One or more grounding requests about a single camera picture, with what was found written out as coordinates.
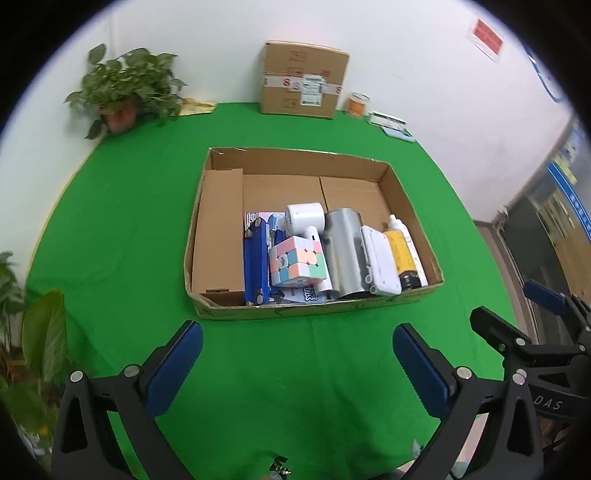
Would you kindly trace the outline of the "green table cloth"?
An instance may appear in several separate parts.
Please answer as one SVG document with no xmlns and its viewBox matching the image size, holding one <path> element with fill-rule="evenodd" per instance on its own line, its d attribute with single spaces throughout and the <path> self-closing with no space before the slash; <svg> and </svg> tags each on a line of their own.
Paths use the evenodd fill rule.
<svg viewBox="0 0 591 480">
<path fill-rule="evenodd" d="M 212 147 L 345 153 L 392 165 L 445 282 L 420 301 L 280 319 L 204 321 L 204 350 L 159 427 L 197 479 L 256 479 L 277 455 L 297 479 L 367 479 L 407 462 L 437 421 L 394 358 L 410 322 L 454 365 L 500 378 L 501 357 L 471 311 L 513 319 L 497 265 L 470 215 L 421 146 L 347 115 L 210 115 L 145 123 L 104 140 L 58 203 L 27 279 L 60 289 L 73 362 L 110 376 L 142 362 L 195 311 L 182 260 L 198 178 Z"/>
</svg>

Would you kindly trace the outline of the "potted green plant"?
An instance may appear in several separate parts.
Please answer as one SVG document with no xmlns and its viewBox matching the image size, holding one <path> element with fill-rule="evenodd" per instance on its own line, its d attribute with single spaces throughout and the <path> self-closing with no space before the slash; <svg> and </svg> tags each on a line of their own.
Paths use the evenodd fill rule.
<svg viewBox="0 0 591 480">
<path fill-rule="evenodd" d="M 186 83 L 172 71 L 174 53 L 155 54 L 139 47 L 114 58 L 106 54 L 103 43 L 88 52 L 80 86 L 64 100 L 92 117 L 87 140 L 125 133 L 141 115 L 160 120 L 179 115 Z"/>
</svg>

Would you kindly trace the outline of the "white handheld fan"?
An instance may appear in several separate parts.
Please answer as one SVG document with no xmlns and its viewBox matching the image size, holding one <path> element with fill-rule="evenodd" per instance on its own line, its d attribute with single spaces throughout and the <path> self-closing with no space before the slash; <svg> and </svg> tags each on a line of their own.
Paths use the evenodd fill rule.
<svg viewBox="0 0 591 480">
<path fill-rule="evenodd" d="M 322 243 L 321 233 L 325 229 L 325 212 L 320 203 L 290 204 L 284 212 L 284 221 L 286 222 L 287 238 L 298 236 L 318 240 Z M 332 291 L 329 268 L 327 280 L 315 285 L 293 289 L 303 291 L 301 296 L 305 302 L 325 301 Z"/>
</svg>

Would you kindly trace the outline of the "yellow paper envelope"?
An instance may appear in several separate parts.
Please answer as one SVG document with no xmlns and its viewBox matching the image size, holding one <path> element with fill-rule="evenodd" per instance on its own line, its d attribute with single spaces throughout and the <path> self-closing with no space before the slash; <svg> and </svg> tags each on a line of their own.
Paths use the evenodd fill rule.
<svg viewBox="0 0 591 480">
<path fill-rule="evenodd" d="M 198 101 L 193 98 L 183 98 L 180 103 L 179 116 L 211 114 L 216 108 L 215 102 Z"/>
</svg>

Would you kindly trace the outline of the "light blue flat case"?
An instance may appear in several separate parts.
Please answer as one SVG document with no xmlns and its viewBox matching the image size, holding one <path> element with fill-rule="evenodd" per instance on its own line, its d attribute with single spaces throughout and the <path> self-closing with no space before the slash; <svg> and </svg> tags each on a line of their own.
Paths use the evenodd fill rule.
<svg viewBox="0 0 591 480">
<path fill-rule="evenodd" d="M 408 143 L 416 142 L 415 137 L 407 129 L 397 129 L 386 126 L 382 126 L 381 129 L 390 138 L 395 138 Z"/>
</svg>

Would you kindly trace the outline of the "white spray bottle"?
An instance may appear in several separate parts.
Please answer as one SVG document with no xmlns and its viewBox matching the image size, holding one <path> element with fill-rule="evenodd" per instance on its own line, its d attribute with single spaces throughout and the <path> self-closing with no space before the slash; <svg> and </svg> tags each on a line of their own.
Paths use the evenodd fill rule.
<svg viewBox="0 0 591 480">
<path fill-rule="evenodd" d="M 407 225 L 403 221 L 401 221 L 401 219 L 394 216 L 394 214 L 391 214 L 389 217 L 388 226 L 389 226 L 389 229 L 387 231 L 398 230 L 404 234 L 405 240 L 407 241 L 407 244 L 409 246 L 409 249 L 412 253 L 413 259 L 414 259 L 415 264 L 417 266 L 417 270 L 418 270 L 419 277 L 420 277 L 421 284 L 422 284 L 421 288 L 427 287 L 429 285 L 428 280 L 427 280 L 427 276 L 426 276 L 423 264 L 420 260 L 418 250 L 415 246 L 415 243 L 412 239 L 412 236 L 410 234 L 410 231 L 409 231 Z"/>
</svg>

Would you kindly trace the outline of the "open cardboard tray box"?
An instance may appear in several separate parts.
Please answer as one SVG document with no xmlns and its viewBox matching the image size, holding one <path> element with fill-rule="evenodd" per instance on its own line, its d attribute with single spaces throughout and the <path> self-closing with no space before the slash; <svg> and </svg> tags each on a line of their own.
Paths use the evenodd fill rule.
<svg viewBox="0 0 591 480">
<path fill-rule="evenodd" d="M 184 282 L 201 317 L 242 320 L 412 302 L 444 276 L 388 163 L 212 148 L 197 186 Z"/>
</svg>

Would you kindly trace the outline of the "yellow black tin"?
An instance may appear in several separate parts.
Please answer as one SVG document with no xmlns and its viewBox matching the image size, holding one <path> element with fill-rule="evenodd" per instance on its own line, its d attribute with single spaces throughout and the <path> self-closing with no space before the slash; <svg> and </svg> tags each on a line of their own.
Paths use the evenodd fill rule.
<svg viewBox="0 0 591 480">
<path fill-rule="evenodd" d="M 393 252 L 403 291 L 421 288 L 421 280 L 404 234 L 398 230 L 385 232 Z"/>
</svg>

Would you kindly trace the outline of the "pastel rubik's cube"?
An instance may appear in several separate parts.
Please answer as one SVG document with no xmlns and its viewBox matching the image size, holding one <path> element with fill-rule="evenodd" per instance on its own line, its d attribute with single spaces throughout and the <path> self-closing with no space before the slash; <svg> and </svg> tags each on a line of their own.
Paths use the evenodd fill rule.
<svg viewBox="0 0 591 480">
<path fill-rule="evenodd" d="M 328 279 L 322 243 L 291 236 L 269 250 L 270 284 L 276 288 L 301 288 Z"/>
</svg>

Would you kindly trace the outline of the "blue pen pack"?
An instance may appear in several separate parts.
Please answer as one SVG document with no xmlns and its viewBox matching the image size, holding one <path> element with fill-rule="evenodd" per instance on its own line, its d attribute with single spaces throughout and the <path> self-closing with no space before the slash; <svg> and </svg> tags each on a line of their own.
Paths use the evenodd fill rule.
<svg viewBox="0 0 591 480">
<path fill-rule="evenodd" d="M 283 293 L 271 285 L 270 248 L 287 238 L 284 215 L 280 212 L 245 214 L 243 235 L 243 274 L 247 305 L 280 303 Z"/>
</svg>

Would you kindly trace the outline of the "sealed cardboard box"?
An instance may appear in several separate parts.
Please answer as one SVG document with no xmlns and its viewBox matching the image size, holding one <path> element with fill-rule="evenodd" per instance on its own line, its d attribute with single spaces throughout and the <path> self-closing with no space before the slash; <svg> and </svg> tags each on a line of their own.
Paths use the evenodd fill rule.
<svg viewBox="0 0 591 480">
<path fill-rule="evenodd" d="M 332 119 L 349 54 L 307 43 L 269 41 L 264 47 L 263 114 Z"/>
</svg>

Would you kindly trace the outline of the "red wall notice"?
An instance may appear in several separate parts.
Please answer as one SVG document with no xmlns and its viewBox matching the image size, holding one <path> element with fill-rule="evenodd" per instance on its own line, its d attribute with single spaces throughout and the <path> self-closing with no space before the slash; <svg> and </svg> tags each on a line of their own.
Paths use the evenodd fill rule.
<svg viewBox="0 0 591 480">
<path fill-rule="evenodd" d="M 467 38 L 490 60 L 499 62 L 504 40 L 484 20 L 479 17 L 474 20 Z"/>
</svg>

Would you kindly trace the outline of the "silver metal can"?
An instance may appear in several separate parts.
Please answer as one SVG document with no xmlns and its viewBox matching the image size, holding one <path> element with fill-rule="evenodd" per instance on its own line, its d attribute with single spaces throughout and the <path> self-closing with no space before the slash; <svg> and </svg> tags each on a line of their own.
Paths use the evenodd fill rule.
<svg viewBox="0 0 591 480">
<path fill-rule="evenodd" d="M 370 295 L 370 285 L 365 280 L 369 271 L 363 252 L 362 226 L 360 213 L 353 209 L 335 209 L 325 214 L 322 247 L 332 291 L 338 299 L 359 299 Z"/>
</svg>

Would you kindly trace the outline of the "white case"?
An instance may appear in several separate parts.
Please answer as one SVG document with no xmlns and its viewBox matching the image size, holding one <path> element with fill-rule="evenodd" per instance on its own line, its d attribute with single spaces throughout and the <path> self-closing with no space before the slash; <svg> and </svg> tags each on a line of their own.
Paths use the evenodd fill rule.
<svg viewBox="0 0 591 480">
<path fill-rule="evenodd" d="M 402 284 L 388 238 L 367 225 L 363 225 L 360 232 L 368 270 L 365 281 L 370 286 L 370 293 L 377 296 L 400 295 Z"/>
</svg>

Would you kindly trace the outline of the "glass door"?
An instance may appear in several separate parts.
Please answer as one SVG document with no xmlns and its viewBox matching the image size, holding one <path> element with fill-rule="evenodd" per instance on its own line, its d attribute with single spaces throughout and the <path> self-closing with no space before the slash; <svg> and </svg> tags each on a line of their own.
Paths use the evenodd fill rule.
<svg viewBox="0 0 591 480">
<path fill-rule="evenodd" d="M 590 135 L 578 119 L 510 206 L 501 236 L 523 282 L 590 300 Z"/>
</svg>

